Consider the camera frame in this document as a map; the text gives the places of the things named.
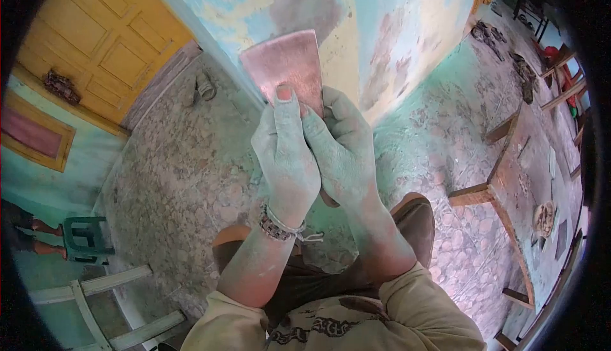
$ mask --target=yellow window frame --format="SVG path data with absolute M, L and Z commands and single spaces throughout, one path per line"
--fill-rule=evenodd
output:
M 44 155 L 39 151 L 28 147 L 4 132 L 2 132 L 0 137 L 2 145 L 12 150 L 14 153 L 26 158 L 27 160 L 58 172 L 64 172 L 76 130 L 64 122 L 53 118 L 51 115 L 40 111 L 38 108 L 26 102 L 25 99 L 17 95 L 9 88 L 6 89 L 4 95 L 4 106 L 10 107 L 17 111 L 21 116 L 24 116 L 25 118 L 28 118 L 41 126 L 62 135 L 62 141 L 59 144 L 57 157 L 55 158 Z

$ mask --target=window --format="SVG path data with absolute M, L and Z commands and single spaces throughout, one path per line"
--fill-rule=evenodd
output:
M 60 122 L 7 89 L 2 109 L 2 145 L 16 154 L 64 172 L 74 128 Z

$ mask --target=forearm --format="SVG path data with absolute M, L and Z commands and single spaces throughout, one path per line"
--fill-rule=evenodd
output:
M 348 223 L 369 279 L 380 286 L 411 270 L 414 250 L 401 235 L 378 191 L 355 207 L 347 207 Z
M 245 306 L 262 308 L 276 291 L 293 246 L 294 240 L 273 239 L 257 225 L 225 267 L 217 290 Z

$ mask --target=door panel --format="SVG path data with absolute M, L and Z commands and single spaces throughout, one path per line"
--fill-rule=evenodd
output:
M 72 79 L 81 105 L 120 123 L 191 34 L 160 0 L 45 0 L 19 50 L 36 77 Z

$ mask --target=tiled floor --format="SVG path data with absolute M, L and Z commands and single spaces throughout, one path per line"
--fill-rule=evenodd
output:
M 508 38 L 501 52 L 512 48 L 541 72 L 519 22 L 492 13 L 486 20 Z M 374 130 L 384 203 L 392 207 L 411 190 L 431 200 L 436 219 L 431 273 L 485 338 L 498 331 L 508 312 L 501 289 L 520 289 L 521 272 L 490 204 L 454 209 L 447 193 L 483 182 L 493 167 L 500 144 L 487 146 L 482 137 L 521 100 L 506 58 L 500 62 L 488 47 L 467 37 Z M 254 224 L 265 195 L 250 148 L 258 114 L 239 104 L 245 96 L 208 66 L 222 88 L 212 101 L 191 105 L 194 77 L 204 63 L 209 61 L 202 57 L 185 71 L 142 120 L 98 204 L 109 219 L 117 250 L 111 269 L 149 263 L 155 273 L 135 285 L 146 293 L 134 295 L 152 317 L 171 308 L 182 309 L 192 320 L 202 315 L 205 295 L 218 280 L 211 241 L 225 226 Z M 533 106 L 552 97 L 542 80 L 539 88 Z M 556 149 L 563 178 L 569 180 L 579 154 L 572 144 L 568 109 L 562 105 L 551 114 L 533 110 Z M 576 218 L 581 189 L 578 181 L 568 183 Z M 355 245 L 341 209 L 317 201 L 308 222 L 312 231 L 325 232 L 324 243 L 304 250 L 310 263 L 340 271 L 352 262 Z

